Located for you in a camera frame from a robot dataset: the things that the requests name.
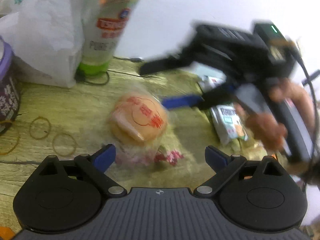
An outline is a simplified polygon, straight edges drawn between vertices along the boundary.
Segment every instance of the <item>red label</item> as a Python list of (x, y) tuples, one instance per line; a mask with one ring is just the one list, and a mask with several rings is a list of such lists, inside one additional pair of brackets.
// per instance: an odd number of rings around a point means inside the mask
[(127, 24), (127, 18), (124, 19), (111, 19), (111, 18), (99, 18), (97, 21), (97, 27), (102, 30), (117, 31), (122, 30)]

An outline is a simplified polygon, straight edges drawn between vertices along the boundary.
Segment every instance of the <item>yellow rubber band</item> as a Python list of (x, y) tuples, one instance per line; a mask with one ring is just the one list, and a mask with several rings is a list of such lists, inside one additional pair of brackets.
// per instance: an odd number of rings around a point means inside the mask
[[(31, 134), (31, 127), (32, 127), (32, 124), (33, 124), (36, 120), (39, 120), (39, 119), (47, 121), (47, 122), (48, 122), (48, 125), (49, 125), (49, 129), (48, 129), (47, 134), (45, 134), (44, 136), (42, 136), (42, 137), (34, 137), (34, 136)], [(37, 117), (36, 119), (34, 119), (34, 120), (31, 122), (30, 126), (29, 126), (29, 134), (30, 134), (30, 137), (33, 138), (33, 139), (35, 139), (35, 140), (43, 140), (43, 139), (47, 138), (47, 137), (49, 136), (50, 131), (51, 131), (51, 123), (50, 123), (50, 121), (49, 121), (47, 118), (42, 117), (42, 116), (39, 116), (39, 117)]]
[[(12, 126), (13, 126), (13, 122), (11, 120), (4, 120), (4, 121), (0, 121), (0, 124), (3, 124), (3, 123), (11, 123)], [(19, 133), (19, 130), (16, 128), (17, 132), (18, 132), (18, 137), (17, 137), (17, 141), (16, 141), (16, 144), (7, 152), (0, 152), (0, 155), (7, 155), (9, 154), (10, 152), (12, 152), (19, 144), (19, 141), (20, 141), (20, 133)]]
[[(57, 150), (56, 150), (55, 147), (54, 147), (54, 142), (55, 142), (56, 138), (57, 138), (58, 136), (60, 136), (60, 135), (69, 136), (69, 137), (74, 141), (73, 150), (72, 150), (70, 153), (68, 153), (68, 154), (58, 153)], [(53, 151), (55, 152), (55, 154), (57, 154), (57, 155), (59, 155), (59, 156), (65, 157), (65, 156), (72, 155), (73, 153), (76, 152), (77, 142), (76, 142), (76, 140), (73, 138), (73, 136), (72, 136), (71, 134), (61, 132), (61, 133), (57, 133), (57, 134), (54, 136), (54, 138), (53, 138), (53, 140), (52, 140), (52, 148), (53, 148)]]

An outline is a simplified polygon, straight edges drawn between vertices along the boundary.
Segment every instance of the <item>purple cup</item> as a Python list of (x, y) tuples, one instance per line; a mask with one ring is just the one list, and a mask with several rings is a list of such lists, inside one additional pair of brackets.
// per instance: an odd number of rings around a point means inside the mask
[[(10, 67), (13, 52), (8, 43), (0, 37), (0, 121), (13, 121), (20, 106), (20, 95), (16, 80)], [(0, 124), (0, 134), (9, 129), (11, 123)]]

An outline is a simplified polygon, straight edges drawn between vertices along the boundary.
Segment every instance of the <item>metal screw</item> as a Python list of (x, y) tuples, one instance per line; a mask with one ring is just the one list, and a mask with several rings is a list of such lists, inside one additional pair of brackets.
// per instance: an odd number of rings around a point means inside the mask
[(212, 188), (209, 186), (200, 186), (197, 187), (197, 191), (201, 194), (209, 194), (212, 192)]
[(118, 194), (121, 194), (124, 191), (124, 188), (123, 187), (119, 187), (119, 186), (113, 186), (113, 187), (110, 187), (108, 189), (108, 191), (109, 191), (110, 194), (118, 195)]

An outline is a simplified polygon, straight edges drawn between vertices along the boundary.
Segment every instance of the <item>cylindrical container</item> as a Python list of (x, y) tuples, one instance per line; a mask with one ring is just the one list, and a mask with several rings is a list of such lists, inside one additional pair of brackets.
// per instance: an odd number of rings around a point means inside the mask
[(84, 46), (79, 65), (86, 75), (105, 72), (119, 37), (138, 0), (87, 0), (83, 18)]
[[(11, 66), (13, 52), (8, 43), (0, 39), (0, 121), (13, 121), (20, 106), (20, 95)], [(0, 124), (0, 134), (9, 129), (11, 123)]]

